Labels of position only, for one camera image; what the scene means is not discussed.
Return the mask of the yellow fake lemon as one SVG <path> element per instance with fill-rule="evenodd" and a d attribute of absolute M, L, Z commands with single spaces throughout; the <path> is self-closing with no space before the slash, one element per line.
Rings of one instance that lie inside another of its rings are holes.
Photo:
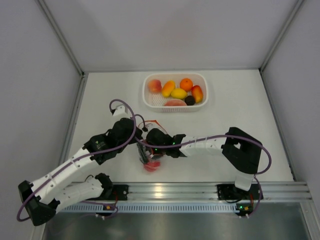
<path fill-rule="evenodd" d="M 187 92 L 181 88 L 175 88 L 170 95 L 172 98 L 180 100 L 184 100 L 188 96 Z"/>

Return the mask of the red fake apple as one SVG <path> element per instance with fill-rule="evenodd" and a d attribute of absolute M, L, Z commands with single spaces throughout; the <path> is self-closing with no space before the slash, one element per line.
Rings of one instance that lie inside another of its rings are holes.
<path fill-rule="evenodd" d="M 143 165 L 143 168 L 147 171 L 147 172 L 155 172 L 159 167 L 161 166 L 161 163 L 159 161 L 152 161 L 152 162 L 148 162 L 146 164 Z"/>

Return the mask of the clear zip top bag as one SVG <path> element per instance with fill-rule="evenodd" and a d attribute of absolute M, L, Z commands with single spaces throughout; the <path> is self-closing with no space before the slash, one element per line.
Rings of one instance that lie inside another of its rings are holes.
<path fill-rule="evenodd" d="M 147 145 L 158 145 L 157 143 L 152 143 L 147 140 L 147 134 L 149 133 L 149 131 L 157 129 L 160 130 L 161 133 L 167 134 L 167 131 L 156 120 L 145 120 L 138 125 L 138 128 L 142 130 L 143 139 L 141 141 Z M 142 163 L 143 167 L 144 164 L 147 164 L 148 162 L 159 161 L 161 164 L 161 159 L 164 156 L 161 149 L 150 148 L 148 146 L 145 146 L 144 144 L 137 143 L 137 150 L 139 154 L 139 160 Z"/>

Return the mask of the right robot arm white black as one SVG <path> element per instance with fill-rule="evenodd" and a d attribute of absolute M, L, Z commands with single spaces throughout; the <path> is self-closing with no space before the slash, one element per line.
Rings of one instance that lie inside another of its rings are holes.
<path fill-rule="evenodd" d="M 152 158 L 169 156 L 171 158 L 190 158 L 193 156 L 222 157 L 236 170 L 233 193 L 226 200 L 244 199 L 252 192 L 252 182 L 258 173 L 263 145 L 237 127 L 216 136 L 188 136 L 186 134 L 169 135 L 153 128 L 146 137 L 137 141 L 139 153 L 144 162 Z"/>

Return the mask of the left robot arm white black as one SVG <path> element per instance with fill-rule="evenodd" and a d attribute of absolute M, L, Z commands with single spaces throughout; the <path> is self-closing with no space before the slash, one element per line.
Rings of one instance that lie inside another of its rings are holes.
<path fill-rule="evenodd" d="M 71 158 L 45 176 L 32 182 L 24 180 L 18 185 L 22 206 L 17 220 L 23 222 L 21 213 L 26 210 L 34 226 L 50 221 L 64 208 L 88 200 L 114 199 L 116 193 L 110 177 L 104 173 L 72 184 L 78 177 L 101 166 L 121 153 L 127 145 L 142 138 L 135 115 L 116 121 L 107 132 L 91 137 Z"/>

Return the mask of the fake watermelon slice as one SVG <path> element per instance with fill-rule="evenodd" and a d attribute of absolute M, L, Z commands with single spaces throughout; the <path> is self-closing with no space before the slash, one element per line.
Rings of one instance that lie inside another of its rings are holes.
<path fill-rule="evenodd" d="M 185 107 L 187 104 L 181 99 L 171 99 L 164 104 L 165 107 Z"/>

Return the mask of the dark fake plum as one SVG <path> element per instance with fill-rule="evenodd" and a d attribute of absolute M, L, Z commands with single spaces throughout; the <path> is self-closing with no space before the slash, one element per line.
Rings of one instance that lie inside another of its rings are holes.
<path fill-rule="evenodd" d="M 188 95 L 185 99 L 184 102 L 186 103 L 187 106 L 193 106 L 196 104 L 196 100 L 192 95 Z"/>

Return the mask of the yellow orange fake mango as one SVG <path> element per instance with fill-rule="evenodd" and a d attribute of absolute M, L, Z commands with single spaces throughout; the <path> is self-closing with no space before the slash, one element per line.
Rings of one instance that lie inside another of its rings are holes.
<path fill-rule="evenodd" d="M 198 104 L 203 101 L 203 91 L 199 85 L 195 85 L 191 89 L 191 95 L 194 97 L 195 103 Z"/>

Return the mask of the orange fake fruit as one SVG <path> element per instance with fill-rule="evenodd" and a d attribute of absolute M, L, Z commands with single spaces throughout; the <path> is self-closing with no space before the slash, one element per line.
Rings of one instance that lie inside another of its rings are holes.
<path fill-rule="evenodd" d="M 193 84 L 192 80 L 189 78 L 183 78 L 179 83 L 179 87 L 186 92 L 191 91 L 193 86 L 194 86 L 194 84 Z"/>

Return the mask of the peach fake fruit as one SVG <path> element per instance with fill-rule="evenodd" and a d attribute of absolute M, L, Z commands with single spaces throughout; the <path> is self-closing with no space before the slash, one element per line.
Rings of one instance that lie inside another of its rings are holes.
<path fill-rule="evenodd" d="M 153 79 L 147 84 L 148 90 L 152 94 L 158 94 L 162 92 L 162 83 L 158 79 Z"/>

